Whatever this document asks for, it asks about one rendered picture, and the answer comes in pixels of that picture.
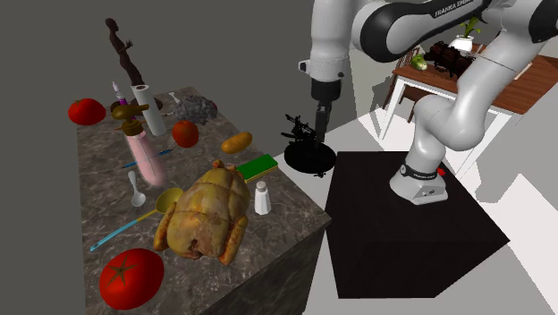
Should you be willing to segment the purple and white small bottle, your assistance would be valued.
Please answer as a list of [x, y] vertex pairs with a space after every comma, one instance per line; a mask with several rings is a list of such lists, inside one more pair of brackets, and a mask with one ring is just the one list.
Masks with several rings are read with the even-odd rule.
[[117, 106], [127, 105], [128, 102], [127, 102], [125, 96], [122, 94], [118, 84], [115, 81], [113, 81], [112, 86], [113, 86], [114, 93], [117, 97], [117, 102], [115, 102], [114, 104], [111, 105], [111, 109], [114, 110]]

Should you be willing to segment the brown potato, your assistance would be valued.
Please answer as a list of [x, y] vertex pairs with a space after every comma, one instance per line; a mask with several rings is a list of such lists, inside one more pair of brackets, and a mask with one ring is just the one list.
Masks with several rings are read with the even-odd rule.
[[245, 150], [252, 142], [252, 134], [250, 132], [238, 133], [228, 140], [225, 140], [221, 149], [227, 154], [236, 154]]

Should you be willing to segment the white salt shaker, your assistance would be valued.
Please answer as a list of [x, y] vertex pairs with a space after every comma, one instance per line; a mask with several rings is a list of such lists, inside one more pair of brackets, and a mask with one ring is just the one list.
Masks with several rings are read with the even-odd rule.
[[267, 215], [271, 210], [269, 191], [264, 181], [256, 184], [254, 208], [259, 215]]

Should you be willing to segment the dark brown human figure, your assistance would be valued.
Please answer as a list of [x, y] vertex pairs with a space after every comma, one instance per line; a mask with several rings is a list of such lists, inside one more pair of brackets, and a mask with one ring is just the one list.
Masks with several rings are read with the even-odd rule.
[[[117, 53], [119, 55], [119, 62], [120, 66], [126, 71], [128, 74], [131, 85], [145, 85], [146, 83], [143, 81], [143, 78], [140, 74], [138, 68], [134, 65], [131, 61], [127, 50], [133, 46], [133, 43], [128, 40], [125, 43], [117, 36], [117, 32], [119, 31], [119, 27], [116, 21], [112, 18], [106, 18], [105, 24], [109, 29], [109, 40]], [[156, 104], [158, 109], [162, 108], [162, 102], [156, 99]]]

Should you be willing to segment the black figure on round base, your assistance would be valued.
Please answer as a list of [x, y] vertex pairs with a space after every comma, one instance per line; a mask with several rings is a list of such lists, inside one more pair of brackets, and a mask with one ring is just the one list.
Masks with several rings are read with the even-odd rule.
[[334, 167], [335, 152], [317, 140], [316, 132], [308, 123], [302, 123], [299, 115], [286, 114], [285, 117], [294, 123], [290, 133], [282, 132], [284, 137], [291, 139], [283, 153], [285, 163], [298, 172], [322, 178]]

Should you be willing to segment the large red tomato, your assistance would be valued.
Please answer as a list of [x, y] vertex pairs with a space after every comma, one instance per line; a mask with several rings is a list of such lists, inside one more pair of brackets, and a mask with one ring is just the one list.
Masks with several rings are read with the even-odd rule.
[[105, 265], [99, 277], [99, 292], [113, 309], [135, 309], [155, 296], [164, 274], [164, 262], [153, 251], [127, 250]]

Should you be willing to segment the white paper towel roll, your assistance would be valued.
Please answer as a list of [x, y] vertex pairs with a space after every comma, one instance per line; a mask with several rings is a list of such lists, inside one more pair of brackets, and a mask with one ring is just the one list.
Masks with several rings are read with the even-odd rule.
[[147, 121], [149, 130], [153, 136], [162, 136], [166, 133], [166, 127], [155, 98], [148, 85], [131, 86], [132, 93], [139, 105], [148, 105], [148, 109], [143, 111], [143, 116]]

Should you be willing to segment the blue pen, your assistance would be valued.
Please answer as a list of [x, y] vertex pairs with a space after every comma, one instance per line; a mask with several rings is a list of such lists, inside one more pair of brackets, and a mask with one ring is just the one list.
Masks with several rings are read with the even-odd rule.
[[160, 151], [160, 152], [158, 152], [154, 155], [147, 155], [146, 157], [140, 159], [139, 161], [136, 160], [134, 162], [123, 165], [121, 167], [121, 169], [126, 169], [128, 167], [137, 166], [138, 164], [146, 163], [146, 162], [149, 164], [151, 160], [154, 160], [155, 158], [158, 158], [158, 157], [162, 157], [163, 155], [166, 155], [166, 154], [168, 154], [172, 151], [173, 151], [173, 149], [166, 149], [166, 150]]

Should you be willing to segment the pink spray bottle brown head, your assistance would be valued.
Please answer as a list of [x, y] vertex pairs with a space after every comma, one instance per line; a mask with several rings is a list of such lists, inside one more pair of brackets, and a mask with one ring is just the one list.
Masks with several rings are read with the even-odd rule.
[[119, 105], [112, 111], [115, 120], [122, 120], [121, 130], [126, 136], [129, 148], [144, 181], [150, 185], [165, 185], [167, 175], [162, 156], [153, 147], [142, 122], [133, 119], [149, 109], [149, 105]]

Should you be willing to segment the white spoon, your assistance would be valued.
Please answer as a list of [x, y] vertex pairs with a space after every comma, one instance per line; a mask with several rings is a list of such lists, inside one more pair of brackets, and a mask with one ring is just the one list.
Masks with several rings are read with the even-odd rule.
[[146, 202], [146, 195], [143, 192], [140, 192], [137, 187], [137, 176], [134, 171], [128, 172], [128, 177], [131, 183], [131, 187], [133, 189], [133, 194], [131, 197], [131, 205], [134, 207], [140, 207]]

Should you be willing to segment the black robot stand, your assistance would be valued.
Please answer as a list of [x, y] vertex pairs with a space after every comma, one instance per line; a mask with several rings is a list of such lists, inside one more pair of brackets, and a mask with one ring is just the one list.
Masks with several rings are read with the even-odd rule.
[[402, 151], [341, 151], [325, 206], [341, 298], [434, 298], [509, 242], [444, 171], [448, 200], [416, 206], [389, 181]]

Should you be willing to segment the grey crumpled lump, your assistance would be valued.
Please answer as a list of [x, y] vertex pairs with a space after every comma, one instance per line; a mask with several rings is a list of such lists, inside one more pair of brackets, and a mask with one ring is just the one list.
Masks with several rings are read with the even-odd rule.
[[189, 95], [184, 97], [175, 107], [174, 115], [179, 121], [189, 121], [205, 125], [217, 116], [215, 103], [205, 97]]

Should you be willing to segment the wooden dining table white legs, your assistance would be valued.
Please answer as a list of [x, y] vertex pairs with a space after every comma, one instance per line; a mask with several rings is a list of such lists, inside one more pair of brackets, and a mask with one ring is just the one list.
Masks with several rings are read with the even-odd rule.
[[[385, 114], [378, 118], [378, 137], [382, 140], [393, 119], [395, 106], [399, 104], [405, 86], [431, 92], [438, 96], [454, 99], [457, 93], [457, 76], [437, 70], [432, 64], [424, 71], [410, 66], [410, 59], [418, 52], [411, 50], [398, 61], [393, 75], [397, 81]], [[476, 162], [481, 153], [492, 142], [506, 124], [521, 118], [541, 97], [558, 82], [558, 59], [537, 55], [533, 61], [495, 99], [488, 113], [494, 120], [488, 125], [484, 139], [474, 149], [457, 153], [448, 151], [453, 172], [461, 178]]]

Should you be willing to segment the roast chicken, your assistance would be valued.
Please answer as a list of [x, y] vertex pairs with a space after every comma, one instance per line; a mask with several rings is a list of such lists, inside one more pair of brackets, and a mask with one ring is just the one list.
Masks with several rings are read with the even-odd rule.
[[251, 200], [244, 177], [235, 165], [216, 160], [186, 192], [165, 209], [154, 235], [156, 251], [198, 260], [233, 262], [248, 226]]

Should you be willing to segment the medium red tomato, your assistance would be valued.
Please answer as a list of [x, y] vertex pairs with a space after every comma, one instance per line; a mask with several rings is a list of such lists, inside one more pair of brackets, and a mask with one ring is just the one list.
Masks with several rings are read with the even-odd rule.
[[106, 109], [93, 98], [82, 98], [72, 102], [68, 117], [79, 125], [94, 125], [106, 117]]

